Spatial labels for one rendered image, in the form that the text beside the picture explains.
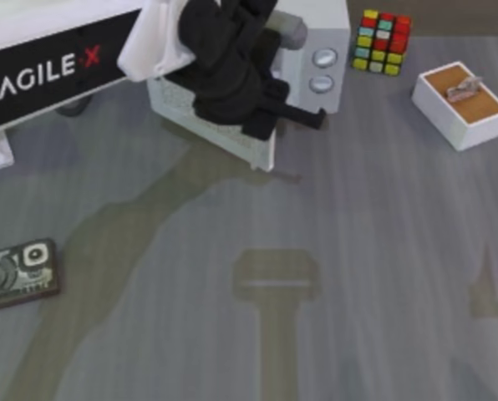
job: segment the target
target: rubik's cube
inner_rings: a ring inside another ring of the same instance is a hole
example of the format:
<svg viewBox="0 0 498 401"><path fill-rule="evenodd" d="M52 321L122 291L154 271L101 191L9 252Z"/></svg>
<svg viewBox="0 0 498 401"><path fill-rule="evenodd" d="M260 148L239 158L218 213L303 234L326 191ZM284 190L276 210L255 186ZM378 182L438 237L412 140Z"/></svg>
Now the rubik's cube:
<svg viewBox="0 0 498 401"><path fill-rule="evenodd" d="M411 27L410 17L364 10L353 47L353 67L373 73L399 75Z"/></svg>

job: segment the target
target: object inside box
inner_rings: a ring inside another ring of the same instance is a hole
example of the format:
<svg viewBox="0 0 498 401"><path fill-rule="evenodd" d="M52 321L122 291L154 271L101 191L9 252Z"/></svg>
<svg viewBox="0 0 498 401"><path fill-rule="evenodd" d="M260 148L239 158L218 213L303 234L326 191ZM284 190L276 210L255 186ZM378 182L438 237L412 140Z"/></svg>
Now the object inside box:
<svg viewBox="0 0 498 401"><path fill-rule="evenodd" d="M455 65L429 74L425 79L440 96L446 99L446 91L449 88L459 85L465 78L470 76L461 66ZM467 124L473 124L498 114L498 101L485 91L483 86L480 87L477 95L456 103L448 102L448 104Z"/></svg>

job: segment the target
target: logo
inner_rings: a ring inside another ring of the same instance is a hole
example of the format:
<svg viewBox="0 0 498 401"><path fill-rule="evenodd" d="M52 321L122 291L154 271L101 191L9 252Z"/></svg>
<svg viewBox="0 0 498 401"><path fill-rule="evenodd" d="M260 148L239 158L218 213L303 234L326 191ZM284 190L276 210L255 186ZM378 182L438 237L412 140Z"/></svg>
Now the logo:
<svg viewBox="0 0 498 401"><path fill-rule="evenodd" d="M93 48L86 48L84 56L78 58L78 65L83 69L88 69L92 65L99 64L99 51L99 44ZM27 92L36 86L43 86L69 77L76 74L76 71L76 54L69 53L58 62L53 63L53 60L49 60L35 67L23 69L14 79L5 76L0 85L0 101L5 100L9 95L16 96L19 91Z"/></svg>

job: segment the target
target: yellow square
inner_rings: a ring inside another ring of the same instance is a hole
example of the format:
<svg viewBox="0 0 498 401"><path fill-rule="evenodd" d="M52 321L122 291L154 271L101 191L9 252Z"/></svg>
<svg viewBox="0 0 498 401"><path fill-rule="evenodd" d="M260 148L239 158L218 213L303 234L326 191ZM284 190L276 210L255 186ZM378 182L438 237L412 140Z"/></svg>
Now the yellow square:
<svg viewBox="0 0 498 401"><path fill-rule="evenodd" d="M399 66L392 65L392 64L386 64L384 66L384 73L387 75L399 75Z"/></svg>
<svg viewBox="0 0 498 401"><path fill-rule="evenodd" d="M374 61L383 61L385 57L386 57L386 53L381 52L380 50L374 50L372 52L372 60L374 60Z"/></svg>
<svg viewBox="0 0 498 401"><path fill-rule="evenodd" d="M362 69L362 70L368 69L368 60L364 60L362 58L356 58L355 60L353 60L353 68Z"/></svg>
<svg viewBox="0 0 498 401"><path fill-rule="evenodd" d="M389 53L389 63L401 64L403 62L403 56L401 54Z"/></svg>
<svg viewBox="0 0 498 401"><path fill-rule="evenodd" d="M375 10L364 10L364 17L365 18L372 18L372 19L377 19L379 16L379 12Z"/></svg>
<svg viewBox="0 0 498 401"><path fill-rule="evenodd" d="M357 45L362 48L370 48L372 46L372 39L365 36L359 36L357 38Z"/></svg>

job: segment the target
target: red x letter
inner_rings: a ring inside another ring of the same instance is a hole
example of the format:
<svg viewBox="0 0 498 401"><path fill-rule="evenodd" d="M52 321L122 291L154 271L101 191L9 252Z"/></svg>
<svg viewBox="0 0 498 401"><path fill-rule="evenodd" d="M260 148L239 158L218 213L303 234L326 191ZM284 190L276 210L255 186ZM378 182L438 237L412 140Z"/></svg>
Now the red x letter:
<svg viewBox="0 0 498 401"><path fill-rule="evenodd" d="M99 63L99 50L100 45L96 45L93 49L86 48L85 55L88 56L88 59L85 62L85 68L89 68L92 64Z"/></svg>

